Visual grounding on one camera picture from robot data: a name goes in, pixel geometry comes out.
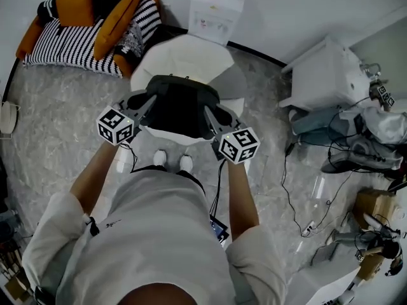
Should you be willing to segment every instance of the striped cushion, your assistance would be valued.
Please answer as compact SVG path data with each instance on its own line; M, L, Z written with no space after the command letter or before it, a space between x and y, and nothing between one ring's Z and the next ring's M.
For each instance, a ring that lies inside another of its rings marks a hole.
M103 21L99 20L93 27L61 27L59 19L54 19L45 26L34 51L25 56L23 64L80 67L122 77L121 71L113 61L113 52L99 61L93 57L96 34Z
M161 24L160 14L154 0L144 0L140 3L132 18L136 19L141 28L142 41L146 45L156 28Z
M95 38L104 19L97 20L93 27L61 27L59 19L55 18L55 0L47 0L40 7L50 21L45 25L32 53L25 55L24 65L64 65L123 76L113 60L113 51L99 61L93 57ZM153 0L143 0L132 20L139 24L144 45L161 24L160 14Z

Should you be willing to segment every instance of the white cable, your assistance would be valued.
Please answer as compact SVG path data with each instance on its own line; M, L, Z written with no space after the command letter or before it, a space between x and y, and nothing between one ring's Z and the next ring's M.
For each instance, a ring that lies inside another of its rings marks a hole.
M325 229L327 229L331 224L333 224L334 222L336 222L337 219L339 218L346 218L348 214L344 215L344 216L337 216L334 220L332 220L328 225L326 225L324 228L322 228L320 231L314 233L312 230L310 230L310 233L313 235L318 235L320 233L322 233Z

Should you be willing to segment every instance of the hair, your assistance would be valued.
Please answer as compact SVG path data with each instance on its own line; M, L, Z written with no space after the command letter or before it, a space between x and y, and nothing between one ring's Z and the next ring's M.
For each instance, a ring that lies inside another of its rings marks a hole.
M395 259L400 252L400 244L396 241L385 240L383 242L383 252L382 255L386 259Z

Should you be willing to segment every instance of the cardboard box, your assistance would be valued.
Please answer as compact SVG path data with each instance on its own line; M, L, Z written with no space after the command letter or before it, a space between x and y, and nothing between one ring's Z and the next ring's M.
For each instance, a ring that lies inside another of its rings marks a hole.
M361 263L361 269L357 273L357 276L363 280L370 280L375 277L382 266L384 257L378 254L368 255Z
M369 228L368 223L363 218L363 213L372 215L382 224L387 223L385 218L391 220L396 208L394 196L394 193L382 190L363 189L359 191L352 213L360 227L363 229Z

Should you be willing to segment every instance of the white stool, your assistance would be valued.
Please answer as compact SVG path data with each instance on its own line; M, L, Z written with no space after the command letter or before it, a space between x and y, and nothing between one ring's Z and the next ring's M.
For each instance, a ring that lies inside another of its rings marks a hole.
M10 102L2 102L0 106L0 132L6 137L0 136L0 139L11 139L14 127L17 123L17 112L20 106Z

